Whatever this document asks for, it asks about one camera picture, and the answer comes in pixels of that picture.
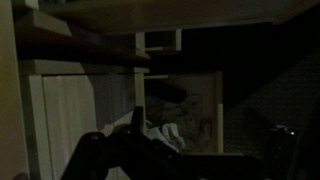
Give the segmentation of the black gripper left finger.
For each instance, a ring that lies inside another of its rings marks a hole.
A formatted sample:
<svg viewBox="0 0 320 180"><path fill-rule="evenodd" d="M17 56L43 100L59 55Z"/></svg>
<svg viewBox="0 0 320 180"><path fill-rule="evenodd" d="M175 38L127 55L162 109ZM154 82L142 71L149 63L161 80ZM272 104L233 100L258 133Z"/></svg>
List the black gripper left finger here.
<svg viewBox="0 0 320 180"><path fill-rule="evenodd" d="M144 109L142 106L136 106L133 111L130 127L133 131L143 132L144 127Z"/></svg>

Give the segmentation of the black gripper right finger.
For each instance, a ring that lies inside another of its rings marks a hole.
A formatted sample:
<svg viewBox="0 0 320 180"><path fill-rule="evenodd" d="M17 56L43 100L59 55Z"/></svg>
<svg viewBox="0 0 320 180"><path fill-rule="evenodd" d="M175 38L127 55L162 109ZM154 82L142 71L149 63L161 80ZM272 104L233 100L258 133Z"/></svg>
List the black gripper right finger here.
<svg viewBox="0 0 320 180"><path fill-rule="evenodd" d="M245 132L260 154L263 154L265 151L270 130L275 128L276 125L265 118L256 109L252 107L244 109Z"/></svg>

